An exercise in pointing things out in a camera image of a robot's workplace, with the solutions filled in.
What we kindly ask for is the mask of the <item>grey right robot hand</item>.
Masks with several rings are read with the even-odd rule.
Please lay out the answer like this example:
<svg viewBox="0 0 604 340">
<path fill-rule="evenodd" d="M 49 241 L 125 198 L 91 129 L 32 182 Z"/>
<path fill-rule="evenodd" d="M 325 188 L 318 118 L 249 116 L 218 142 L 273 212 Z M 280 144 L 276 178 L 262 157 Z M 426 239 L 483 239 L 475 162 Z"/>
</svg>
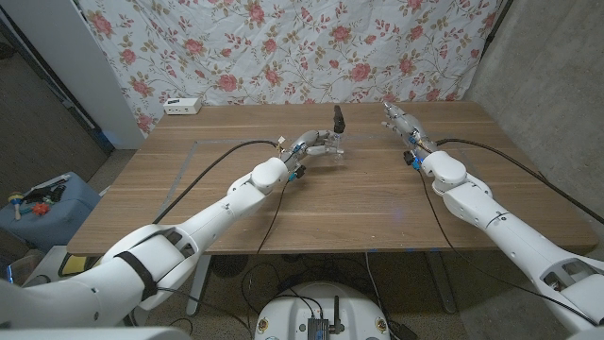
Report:
<svg viewBox="0 0 604 340">
<path fill-rule="evenodd" d="M 415 116 L 392 103 L 384 102 L 383 105 L 388 121 L 381 124 L 403 139 L 409 148 L 403 153 L 405 163 L 419 170 L 424 159 L 438 150 L 437 144 L 428 137 Z"/>
</svg>

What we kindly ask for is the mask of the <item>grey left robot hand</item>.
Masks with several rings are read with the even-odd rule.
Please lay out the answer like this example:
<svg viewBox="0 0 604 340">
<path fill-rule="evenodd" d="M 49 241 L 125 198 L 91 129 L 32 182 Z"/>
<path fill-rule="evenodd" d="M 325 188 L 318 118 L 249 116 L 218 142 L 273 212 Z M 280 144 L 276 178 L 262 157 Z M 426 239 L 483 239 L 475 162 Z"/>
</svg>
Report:
<svg viewBox="0 0 604 340">
<path fill-rule="evenodd" d="M 342 159 L 344 151 L 340 143 L 341 135 L 331 130 L 309 130 L 302 134 L 279 155 L 288 168 L 288 180 L 297 177 L 302 167 L 301 161 L 307 156 L 333 155 L 336 160 Z"/>
</svg>

